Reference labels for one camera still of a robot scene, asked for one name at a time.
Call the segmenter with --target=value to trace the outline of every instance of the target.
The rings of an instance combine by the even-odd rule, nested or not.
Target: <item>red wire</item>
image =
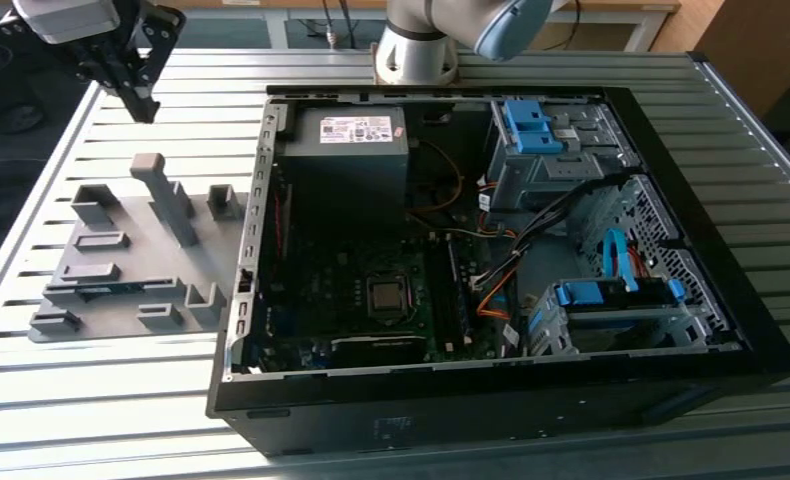
[[[283,258],[283,226],[280,220],[280,203],[279,203],[279,194],[274,194],[274,203],[276,206],[276,257]]]

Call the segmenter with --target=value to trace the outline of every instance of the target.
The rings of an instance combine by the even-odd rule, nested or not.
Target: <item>floor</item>
[[[292,48],[327,48],[325,28],[314,23],[290,22]],[[347,24],[335,22],[339,46],[349,46]],[[369,48],[383,31],[383,22],[355,24],[358,48]],[[188,22],[179,48],[267,48],[264,22],[259,20],[206,20]],[[18,215],[24,199],[52,153],[68,119],[75,111],[86,85],[54,68],[42,55],[18,49],[16,62],[43,103],[46,121],[40,128],[18,135],[0,135],[0,242]],[[769,128],[790,151],[790,92],[765,119]]]

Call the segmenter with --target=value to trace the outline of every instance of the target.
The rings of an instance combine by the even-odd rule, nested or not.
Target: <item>wire bundle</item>
[[[519,267],[521,259],[531,248],[530,240],[565,219],[579,198],[590,194],[598,188],[623,184],[629,180],[630,176],[639,172],[641,170],[638,168],[629,168],[621,173],[606,175],[606,177],[601,179],[581,183],[575,188],[567,191],[567,193],[553,200],[553,202],[550,202],[550,204],[535,214],[534,218],[529,222],[529,225],[526,225],[526,228],[523,228],[519,235],[517,235],[514,238],[514,242],[511,243],[506,257],[502,259],[499,264],[482,275],[479,275],[473,282],[474,288],[483,288],[487,284],[490,284],[494,278],[502,275],[502,278],[495,283],[494,287],[490,289],[490,292],[485,296],[485,299],[478,305],[479,315],[486,313],[485,309],[493,296],[505,286],[506,282],[511,279],[514,272]]]

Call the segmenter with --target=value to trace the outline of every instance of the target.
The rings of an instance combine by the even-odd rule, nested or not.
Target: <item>gray post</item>
[[[182,199],[174,192],[172,185],[164,176],[166,163],[160,153],[138,153],[131,163],[131,176],[146,183],[155,200],[155,210],[170,225],[179,245],[190,247],[199,240],[191,222],[187,220],[187,197]]]

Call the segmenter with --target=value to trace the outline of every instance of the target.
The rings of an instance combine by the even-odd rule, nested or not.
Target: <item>white sticker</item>
[[[579,135],[577,134],[577,131],[573,128],[559,128],[553,133],[555,133],[555,136],[558,138],[579,138]]]
[[[78,293],[111,293],[111,289],[108,287],[79,288]]]
[[[511,343],[511,345],[519,345],[519,333],[517,333],[517,330],[514,330],[514,327],[511,327],[510,323],[505,324],[502,335],[505,335],[505,338]]]
[[[393,141],[390,117],[327,117],[321,121],[321,143]]]
[[[481,208],[485,212],[490,212],[490,195],[486,193],[478,194],[478,208]]]

